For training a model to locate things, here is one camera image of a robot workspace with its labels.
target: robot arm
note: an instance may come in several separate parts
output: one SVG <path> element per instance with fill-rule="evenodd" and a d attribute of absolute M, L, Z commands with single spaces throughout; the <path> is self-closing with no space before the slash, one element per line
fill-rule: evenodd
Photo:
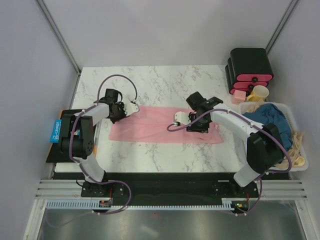
<path fill-rule="evenodd" d="M 118 96 L 122 94 L 114 89 L 107 89 L 105 96 L 99 100 L 96 107 L 88 110 L 83 114 L 77 124 L 76 131 L 73 135 L 72 156 L 81 164 L 81 170 L 97 182 L 103 180 L 105 171 L 99 166 L 97 159 L 93 153 L 94 150 L 94 126 L 102 119 L 110 119 L 112 123 L 129 117 L 131 114 L 139 111 L 139 106 L 134 102 L 124 104 L 118 101 Z M 59 134 L 59 149 L 69 154 L 72 128 L 76 114 L 65 114 L 61 118 L 61 128 Z"/>
<path fill-rule="evenodd" d="M 189 114 L 177 112 L 174 116 L 176 126 L 189 125 L 186 127 L 187 132 L 208 133 L 210 123 L 215 122 L 223 125 L 244 141 L 247 164 L 233 176 L 241 188 L 247 186 L 284 157 L 282 150 L 273 140 L 252 127 L 255 125 L 259 129 L 263 129 L 283 145 L 279 130 L 274 124 L 263 125 L 245 116 L 239 116 L 219 98 L 212 97 L 207 100 L 198 92 L 190 95 L 186 101 L 195 112 Z M 213 109 L 216 111 L 204 115 L 190 125 L 196 118 Z"/>

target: pink block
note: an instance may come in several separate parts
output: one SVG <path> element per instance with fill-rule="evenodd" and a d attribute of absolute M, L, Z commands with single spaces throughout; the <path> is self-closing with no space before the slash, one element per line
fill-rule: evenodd
<path fill-rule="evenodd" d="M 223 139 L 218 124 L 210 123 L 209 133 L 187 132 L 186 129 L 169 132 L 177 112 L 190 113 L 191 109 L 140 106 L 140 111 L 112 125 L 109 140 L 162 144 L 220 144 Z"/>
<path fill-rule="evenodd" d="M 232 100 L 231 102 L 233 104 L 240 104 L 243 103 L 246 100 L 246 92 L 245 91 L 240 91 L 240 90 L 235 90 L 233 95 L 232 95 Z"/>

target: white wall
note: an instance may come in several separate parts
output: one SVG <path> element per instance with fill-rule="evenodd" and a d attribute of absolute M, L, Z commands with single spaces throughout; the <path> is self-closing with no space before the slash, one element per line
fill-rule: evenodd
<path fill-rule="evenodd" d="M 81 67 L 226 64 L 267 46 L 290 0 L 44 0 Z"/>
<path fill-rule="evenodd" d="M 284 28 L 269 59 L 274 80 L 270 100 L 290 106 L 300 130 L 308 170 L 302 179 L 320 223 L 320 1 L 303 0 Z"/>
<path fill-rule="evenodd" d="M 34 0 L 0 7 L 0 239 L 22 239 L 76 73 Z"/>

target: black pink stacking container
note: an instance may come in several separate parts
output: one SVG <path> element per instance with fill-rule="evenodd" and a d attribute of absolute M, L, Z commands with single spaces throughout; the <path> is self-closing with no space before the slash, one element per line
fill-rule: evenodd
<path fill-rule="evenodd" d="M 225 66 L 230 94 L 241 90 L 249 95 L 254 86 L 268 86 L 274 74 L 264 48 L 235 48 Z"/>

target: marble table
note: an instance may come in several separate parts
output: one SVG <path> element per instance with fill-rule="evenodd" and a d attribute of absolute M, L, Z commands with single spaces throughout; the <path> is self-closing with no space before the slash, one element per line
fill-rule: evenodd
<path fill-rule="evenodd" d="M 237 105 L 231 103 L 222 65 L 84 67 L 72 108 L 91 106 L 99 85 L 112 74 L 122 74 L 134 81 L 139 105 L 189 108 L 186 98 L 198 91 L 204 98 L 218 97 L 237 110 Z M 101 95 L 106 88 L 115 88 L 131 100 L 135 97 L 132 85 L 120 77 L 107 81 Z M 220 144 L 111 141 L 108 139 L 111 127 L 110 120 L 102 121 L 96 153 L 98 163 L 106 172 L 236 172 L 246 161 L 238 151 L 244 145 L 222 125 L 219 133 L 224 143 Z M 75 163 L 57 163 L 55 171 L 81 170 Z"/>

